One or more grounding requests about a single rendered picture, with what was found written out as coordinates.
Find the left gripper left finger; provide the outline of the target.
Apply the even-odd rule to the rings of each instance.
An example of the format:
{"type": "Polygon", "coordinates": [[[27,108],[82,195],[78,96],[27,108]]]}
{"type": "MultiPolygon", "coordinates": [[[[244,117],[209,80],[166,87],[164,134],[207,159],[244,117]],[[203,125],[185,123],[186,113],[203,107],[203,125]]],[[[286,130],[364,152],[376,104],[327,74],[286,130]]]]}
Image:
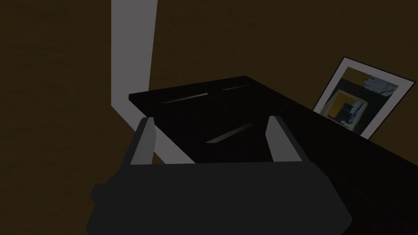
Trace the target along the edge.
{"type": "Polygon", "coordinates": [[[141,119],[125,155],[125,165],[152,164],[156,144],[153,117],[141,119]]]}

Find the white framed abstract picture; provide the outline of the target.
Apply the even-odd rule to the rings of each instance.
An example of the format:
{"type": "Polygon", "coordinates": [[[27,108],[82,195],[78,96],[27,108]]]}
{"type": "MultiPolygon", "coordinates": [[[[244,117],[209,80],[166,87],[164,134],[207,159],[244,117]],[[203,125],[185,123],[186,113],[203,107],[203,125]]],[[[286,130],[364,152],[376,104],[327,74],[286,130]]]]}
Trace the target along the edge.
{"type": "Polygon", "coordinates": [[[415,81],[343,57],[314,112],[369,139],[415,81]]]}

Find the black cabinet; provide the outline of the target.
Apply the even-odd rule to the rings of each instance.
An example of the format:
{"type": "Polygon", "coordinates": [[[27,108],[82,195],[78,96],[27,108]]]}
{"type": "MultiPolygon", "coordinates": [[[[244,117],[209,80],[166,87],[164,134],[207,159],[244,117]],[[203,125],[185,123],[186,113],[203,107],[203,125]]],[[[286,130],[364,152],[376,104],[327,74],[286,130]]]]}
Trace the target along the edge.
{"type": "Polygon", "coordinates": [[[353,217],[344,235],[418,235],[418,166],[240,76],[129,94],[194,163],[267,162],[278,115],[353,217]]]}

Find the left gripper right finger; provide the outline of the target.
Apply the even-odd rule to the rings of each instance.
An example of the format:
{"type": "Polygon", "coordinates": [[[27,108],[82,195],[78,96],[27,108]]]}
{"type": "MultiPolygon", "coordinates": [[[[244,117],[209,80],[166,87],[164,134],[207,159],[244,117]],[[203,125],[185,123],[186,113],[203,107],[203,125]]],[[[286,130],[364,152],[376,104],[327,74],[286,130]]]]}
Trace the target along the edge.
{"type": "Polygon", "coordinates": [[[269,117],[265,136],[274,162],[309,161],[280,116],[269,117]]]}

